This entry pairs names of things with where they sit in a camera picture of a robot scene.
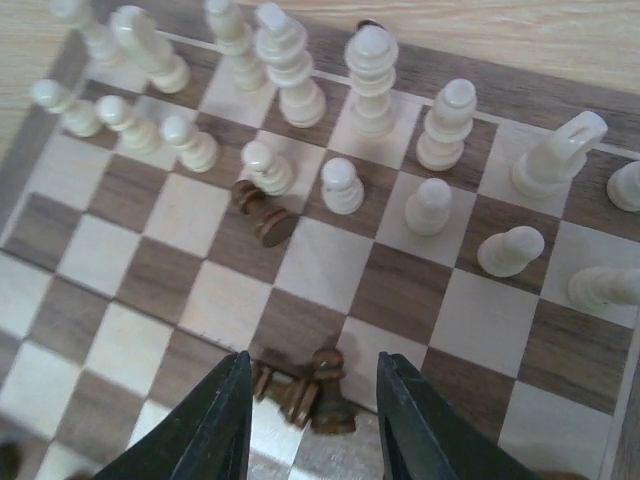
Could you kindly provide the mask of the wooden chess board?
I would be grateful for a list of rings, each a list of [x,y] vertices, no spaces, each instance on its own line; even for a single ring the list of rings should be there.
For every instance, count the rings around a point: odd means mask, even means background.
[[[182,116],[217,140],[218,159],[194,173],[169,146],[142,155],[109,129],[81,138],[30,108],[1,172],[1,434],[21,445],[21,478],[99,470],[228,353],[248,351],[288,378],[305,375],[326,346],[343,353],[343,394],[362,406],[356,431],[320,437],[259,402],[250,452],[260,476],[381,478],[374,412],[385,351],[404,355],[532,470],[638,477],[639,440],[621,437],[638,310],[588,312],[566,294],[582,269],[639,264],[639,217],[606,193],[610,176],[639,158],[636,95],[405,45],[391,91],[396,125],[369,139],[350,125],[349,34],[309,25],[327,109],[297,129],[273,85],[236,88],[202,2],[143,8],[190,68],[183,91],[159,92],[129,62],[94,64],[77,33],[51,78],[92,102],[121,96],[153,122]],[[458,162],[431,171],[417,142],[456,78],[475,86],[473,128]],[[513,164],[583,111],[608,125],[583,168],[553,196],[521,194]],[[267,194],[298,216],[271,248],[231,196],[237,181],[253,183],[241,160],[253,140],[294,173],[287,193]],[[321,196],[322,167],[336,157],[364,186],[349,215]],[[405,207],[430,178],[451,187],[452,204],[444,228],[423,236],[409,229]],[[542,254],[514,276],[486,273],[480,245],[517,226],[542,234]]]

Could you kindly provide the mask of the dark bishop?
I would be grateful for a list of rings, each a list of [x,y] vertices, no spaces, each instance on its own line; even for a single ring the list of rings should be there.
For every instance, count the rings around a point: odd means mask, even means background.
[[[321,348],[312,356],[313,379],[320,395],[311,418],[311,428],[318,435],[341,435],[356,430],[355,412],[341,392],[340,381],[346,376],[344,356],[336,349]]]
[[[251,369],[255,399],[273,400],[288,423],[304,428],[310,419],[320,386],[305,378],[278,380],[274,369],[260,363],[253,363]]]

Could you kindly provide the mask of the white knight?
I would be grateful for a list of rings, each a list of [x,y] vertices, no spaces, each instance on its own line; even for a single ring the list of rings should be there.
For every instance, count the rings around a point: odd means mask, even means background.
[[[163,93],[182,91],[190,80],[185,60],[171,42],[156,30],[156,22],[144,9],[124,5],[111,13],[109,27],[116,42]]]
[[[598,114],[583,111],[546,135],[513,164],[514,187],[534,199],[555,195],[571,184],[585,165],[586,154],[607,131],[607,123]]]

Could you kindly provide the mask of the white pawn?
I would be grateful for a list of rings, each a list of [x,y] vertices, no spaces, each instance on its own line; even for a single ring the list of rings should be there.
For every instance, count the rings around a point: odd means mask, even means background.
[[[444,180],[424,180],[406,203],[405,220],[409,229],[423,236],[439,233],[448,221],[451,204],[452,190]]]
[[[321,180],[321,196],[331,212],[349,215],[362,205],[364,186],[350,160],[329,159],[322,167]]]
[[[218,158],[219,145],[214,137],[201,131],[182,116],[166,118],[160,127],[161,135],[179,156],[181,163],[189,170],[203,173],[210,170]]]
[[[96,113],[110,130],[119,135],[129,150],[148,155],[161,147],[157,125],[139,114],[123,97],[101,97],[96,102]]]
[[[639,305],[639,269],[589,267],[568,283],[568,297],[580,309],[600,311],[609,305]]]
[[[486,273],[495,277],[510,277],[538,258],[544,246],[544,238],[537,229],[517,226],[483,241],[477,259]]]
[[[43,109],[59,115],[64,127],[76,136],[88,138],[103,128],[94,103],[77,98],[55,80],[38,80],[32,86],[31,96]]]
[[[284,195],[293,185],[291,164],[261,141],[248,142],[241,151],[241,160],[254,185],[270,196]]]

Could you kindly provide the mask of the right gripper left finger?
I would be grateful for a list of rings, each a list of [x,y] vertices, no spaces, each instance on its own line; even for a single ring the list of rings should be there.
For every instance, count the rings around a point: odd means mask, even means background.
[[[96,479],[245,479],[252,420],[249,353],[224,357],[167,417]]]

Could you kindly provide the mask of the white rook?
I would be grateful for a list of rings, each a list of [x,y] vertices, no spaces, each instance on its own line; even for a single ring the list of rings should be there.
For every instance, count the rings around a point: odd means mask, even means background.
[[[640,162],[631,162],[617,170],[607,182],[607,195],[619,209],[628,212],[640,210]]]
[[[95,62],[114,67],[123,61],[124,54],[111,30],[96,20],[89,1],[52,0],[50,10],[56,18],[80,33]]]

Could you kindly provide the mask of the white bishop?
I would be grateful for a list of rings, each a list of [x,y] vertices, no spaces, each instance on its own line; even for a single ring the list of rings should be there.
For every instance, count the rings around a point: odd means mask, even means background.
[[[416,146],[423,167],[444,171],[458,162],[473,128],[476,105],[475,86],[467,79],[453,79],[437,94]]]
[[[240,7],[230,0],[208,0],[204,8],[216,46],[230,63],[234,82],[243,91],[257,91],[266,83],[266,75],[254,51],[252,29]]]

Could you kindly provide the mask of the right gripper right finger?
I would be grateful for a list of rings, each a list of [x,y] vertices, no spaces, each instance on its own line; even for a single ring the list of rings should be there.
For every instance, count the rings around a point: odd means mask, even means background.
[[[386,479],[539,477],[461,417],[401,354],[379,354],[376,398]]]

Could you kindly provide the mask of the white queen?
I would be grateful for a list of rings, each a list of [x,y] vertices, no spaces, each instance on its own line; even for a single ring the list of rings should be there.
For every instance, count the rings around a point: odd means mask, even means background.
[[[355,93],[351,121],[363,136],[381,137],[394,128],[390,91],[396,81],[398,55],[396,38],[376,25],[360,28],[345,47],[344,60]]]

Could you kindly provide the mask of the white king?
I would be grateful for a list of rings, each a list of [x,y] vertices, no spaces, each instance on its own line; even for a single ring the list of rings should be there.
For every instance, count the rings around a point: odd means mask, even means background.
[[[312,78],[313,59],[308,33],[276,3],[256,8],[258,30],[254,46],[271,82],[279,89],[279,109],[297,128],[316,125],[326,112],[326,97]]]

